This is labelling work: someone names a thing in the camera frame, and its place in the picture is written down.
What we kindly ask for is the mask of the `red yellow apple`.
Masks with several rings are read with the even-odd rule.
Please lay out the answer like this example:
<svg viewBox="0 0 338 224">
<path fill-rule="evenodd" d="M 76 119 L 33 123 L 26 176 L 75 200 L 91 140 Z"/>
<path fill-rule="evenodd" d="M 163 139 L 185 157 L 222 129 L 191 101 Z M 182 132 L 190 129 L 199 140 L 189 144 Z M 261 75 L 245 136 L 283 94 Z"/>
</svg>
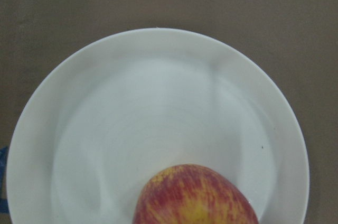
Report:
<svg viewBox="0 0 338 224">
<path fill-rule="evenodd" d="M 169 167 L 143 187 L 133 223 L 258 223 L 240 190 L 216 171 L 194 164 Z"/>
</svg>

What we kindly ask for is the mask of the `white plate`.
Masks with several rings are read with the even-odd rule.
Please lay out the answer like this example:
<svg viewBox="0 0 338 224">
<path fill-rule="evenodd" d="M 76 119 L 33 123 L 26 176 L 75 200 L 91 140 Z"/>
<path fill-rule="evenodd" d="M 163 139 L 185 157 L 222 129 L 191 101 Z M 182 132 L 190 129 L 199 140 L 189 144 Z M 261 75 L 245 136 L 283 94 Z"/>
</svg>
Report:
<svg viewBox="0 0 338 224">
<path fill-rule="evenodd" d="M 309 164 L 275 83 L 208 36 L 140 29 L 79 50 L 38 86 L 7 159 L 13 223 L 131 223 L 144 184 L 181 163 L 207 166 L 260 223 L 303 223 Z"/>
</svg>

